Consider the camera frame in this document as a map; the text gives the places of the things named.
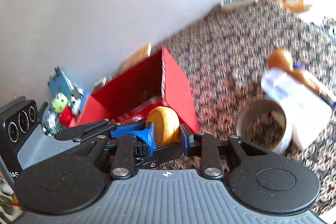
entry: orange ball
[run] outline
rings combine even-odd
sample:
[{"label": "orange ball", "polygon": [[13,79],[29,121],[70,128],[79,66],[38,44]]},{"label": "orange ball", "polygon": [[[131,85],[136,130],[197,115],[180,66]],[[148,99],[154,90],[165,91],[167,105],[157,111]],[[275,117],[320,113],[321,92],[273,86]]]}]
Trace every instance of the orange ball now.
[{"label": "orange ball", "polygon": [[293,70],[293,59],[290,52],[284,49],[273,50],[272,54],[268,58],[268,68],[277,67],[285,72]]}]

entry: open red box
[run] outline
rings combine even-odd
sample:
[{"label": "open red box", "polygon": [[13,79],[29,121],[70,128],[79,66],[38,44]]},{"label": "open red box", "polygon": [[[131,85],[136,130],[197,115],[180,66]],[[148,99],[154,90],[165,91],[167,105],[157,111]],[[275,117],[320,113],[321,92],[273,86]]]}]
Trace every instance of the open red box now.
[{"label": "open red box", "polygon": [[91,94],[78,124],[146,118],[157,106],[172,108],[180,123],[198,132],[189,81],[165,47]]}]

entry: camera lens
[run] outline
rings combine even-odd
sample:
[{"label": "camera lens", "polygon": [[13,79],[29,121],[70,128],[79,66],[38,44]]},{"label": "camera lens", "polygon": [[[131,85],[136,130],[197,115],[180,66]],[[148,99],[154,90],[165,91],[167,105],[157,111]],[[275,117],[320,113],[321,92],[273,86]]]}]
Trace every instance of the camera lens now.
[{"label": "camera lens", "polygon": [[35,112],[35,109],[34,107],[30,106],[29,107],[29,119],[32,121],[32,122],[35,122],[35,119],[36,119],[36,112]]},{"label": "camera lens", "polygon": [[29,121],[28,121],[27,113],[24,112],[24,111],[21,111],[19,113],[18,121],[19,121],[19,127],[20,127],[21,131],[23,133],[27,133],[27,131],[29,129]]},{"label": "camera lens", "polygon": [[17,131],[17,126],[14,122],[11,122],[8,126],[8,135],[12,142],[17,142],[17,139],[19,138],[19,132]]}]

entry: white plastic container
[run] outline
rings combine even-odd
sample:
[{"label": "white plastic container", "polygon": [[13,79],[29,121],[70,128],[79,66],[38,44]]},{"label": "white plastic container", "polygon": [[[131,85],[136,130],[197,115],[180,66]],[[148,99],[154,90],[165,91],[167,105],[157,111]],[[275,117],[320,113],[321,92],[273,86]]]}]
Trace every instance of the white plastic container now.
[{"label": "white plastic container", "polygon": [[[300,150],[306,149],[327,126],[331,107],[284,71],[270,69],[261,78],[261,88],[291,118],[292,141]],[[283,115],[272,112],[272,117],[284,127]]]}]

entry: green toy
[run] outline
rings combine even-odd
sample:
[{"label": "green toy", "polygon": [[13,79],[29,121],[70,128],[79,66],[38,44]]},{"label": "green toy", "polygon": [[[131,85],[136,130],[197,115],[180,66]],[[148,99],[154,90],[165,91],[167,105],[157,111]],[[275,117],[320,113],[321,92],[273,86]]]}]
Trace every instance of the green toy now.
[{"label": "green toy", "polygon": [[68,98],[62,92],[57,93],[51,104],[56,113],[62,113],[68,105]]}]

